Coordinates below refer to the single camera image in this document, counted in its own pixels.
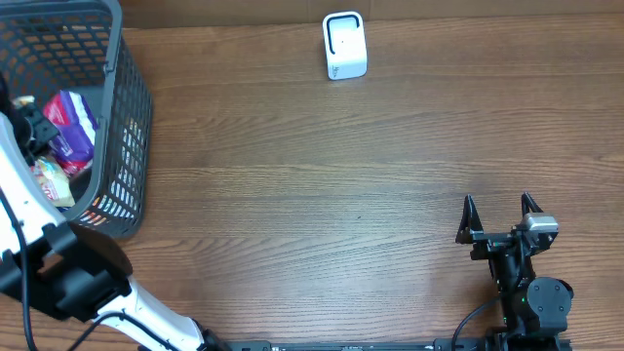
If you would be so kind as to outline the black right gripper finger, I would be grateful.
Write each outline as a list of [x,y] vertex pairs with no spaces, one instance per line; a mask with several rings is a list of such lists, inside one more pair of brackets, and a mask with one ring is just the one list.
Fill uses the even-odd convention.
[[457,244],[473,244],[475,237],[484,234],[473,197],[468,194],[464,198],[462,219],[455,237]]
[[521,208],[522,208],[522,216],[525,216],[531,213],[543,212],[543,210],[537,205],[533,197],[528,192],[524,192],[521,196]]

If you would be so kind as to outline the purple red snack pack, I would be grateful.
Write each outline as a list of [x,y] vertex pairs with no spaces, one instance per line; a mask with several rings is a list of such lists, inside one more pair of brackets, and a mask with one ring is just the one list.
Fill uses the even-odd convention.
[[61,90],[46,103],[43,114],[58,130],[49,145],[63,171],[73,177],[87,170],[94,159],[98,123],[86,99]]

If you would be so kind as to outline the yellow snack bag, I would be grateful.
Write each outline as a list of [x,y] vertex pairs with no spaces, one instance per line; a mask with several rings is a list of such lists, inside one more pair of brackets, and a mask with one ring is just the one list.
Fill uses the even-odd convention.
[[31,171],[55,207],[70,208],[75,205],[69,187],[69,179],[54,158],[38,157],[31,167]]

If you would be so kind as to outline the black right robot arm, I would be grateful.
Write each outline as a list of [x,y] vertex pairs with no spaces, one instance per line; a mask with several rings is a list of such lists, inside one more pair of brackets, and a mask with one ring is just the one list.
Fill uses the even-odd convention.
[[[521,197],[522,219],[506,233],[487,234],[473,197],[464,199],[462,219],[455,242],[470,245],[473,260],[488,262],[497,296],[477,307],[456,327],[451,350],[569,350],[561,340],[574,291],[567,282],[538,277],[531,258],[549,250],[559,234],[556,219],[536,204],[529,193]],[[503,325],[485,336],[468,340],[460,334],[473,318],[491,306],[501,307]]]

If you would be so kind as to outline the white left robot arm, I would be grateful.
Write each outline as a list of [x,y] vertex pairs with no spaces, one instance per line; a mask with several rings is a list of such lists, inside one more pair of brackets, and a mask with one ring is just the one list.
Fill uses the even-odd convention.
[[215,350],[216,341],[143,288],[111,238],[66,220],[25,163],[1,118],[1,292],[22,305],[34,349],[31,310],[57,320],[105,325],[149,350]]

